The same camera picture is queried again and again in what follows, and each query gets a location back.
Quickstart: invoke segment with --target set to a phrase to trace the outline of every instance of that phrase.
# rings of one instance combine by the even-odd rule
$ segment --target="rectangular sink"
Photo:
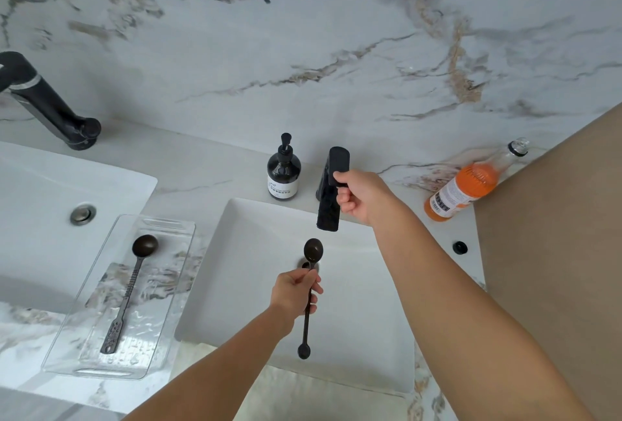
[[[341,221],[316,228],[313,213],[232,199],[218,223],[175,337],[220,346],[268,307],[276,276],[305,262],[316,237],[324,247],[318,310],[309,321],[311,356],[303,361],[304,318],[270,360],[282,369],[348,386],[410,393],[414,338],[371,228]]]
[[[145,174],[0,142],[0,301],[66,313],[114,220],[140,213],[156,183]],[[76,226],[70,216],[81,205],[95,214]]]

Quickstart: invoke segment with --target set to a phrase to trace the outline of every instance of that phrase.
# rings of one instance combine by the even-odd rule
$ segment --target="spoon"
[[[315,264],[320,261],[322,255],[324,254],[324,246],[320,242],[319,239],[311,238],[305,244],[303,253],[305,255],[305,259],[308,260],[309,269],[313,269]],[[309,299],[307,302],[307,308],[305,309],[305,329],[302,333],[302,344],[298,346],[298,356],[300,359],[308,359],[311,355],[311,348],[307,344],[307,336],[309,332],[309,311],[311,310],[311,290],[309,290]]]
[[[132,252],[136,256],[136,265],[134,266],[134,271],[129,279],[128,287],[125,289],[125,296],[121,301],[119,313],[117,313],[117,317],[113,319],[113,322],[110,323],[110,328],[108,329],[104,343],[101,345],[101,349],[99,350],[100,353],[113,354],[116,351],[121,337],[121,330],[123,329],[123,316],[125,315],[125,310],[128,309],[129,297],[132,296],[138,272],[141,270],[143,260],[153,254],[157,248],[157,238],[150,234],[143,234],[142,236],[136,238],[134,244],[132,244]]]

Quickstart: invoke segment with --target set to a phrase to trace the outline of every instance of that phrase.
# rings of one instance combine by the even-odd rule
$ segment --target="hand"
[[[294,320],[305,313],[307,308],[309,289],[323,294],[324,290],[320,286],[322,281],[317,270],[307,268],[297,268],[291,272],[279,274],[276,283],[272,288],[270,297],[270,307],[278,308],[285,316],[288,324],[289,334],[294,327]],[[309,313],[313,314],[317,310],[317,295],[311,294],[311,307]]]
[[[357,220],[370,223],[370,215],[374,206],[384,197],[395,197],[384,180],[373,172],[351,170],[335,172],[338,182],[347,183],[347,187],[339,187],[337,203],[341,211],[354,216]]]

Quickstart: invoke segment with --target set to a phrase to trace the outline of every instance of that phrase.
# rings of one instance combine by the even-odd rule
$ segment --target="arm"
[[[461,420],[592,420],[531,335],[443,251],[376,174],[335,173],[344,213],[370,224],[406,318]]]
[[[229,421],[274,348],[307,307],[308,291],[322,293],[316,270],[279,275],[270,306],[234,337],[189,367],[132,411],[126,421]],[[311,296],[317,302],[317,296]],[[316,305],[311,305],[314,313]]]

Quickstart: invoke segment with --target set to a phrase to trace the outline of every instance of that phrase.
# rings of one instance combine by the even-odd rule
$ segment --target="marble wall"
[[[0,0],[0,49],[76,111],[265,152],[288,131],[426,189],[622,100],[621,0]]]

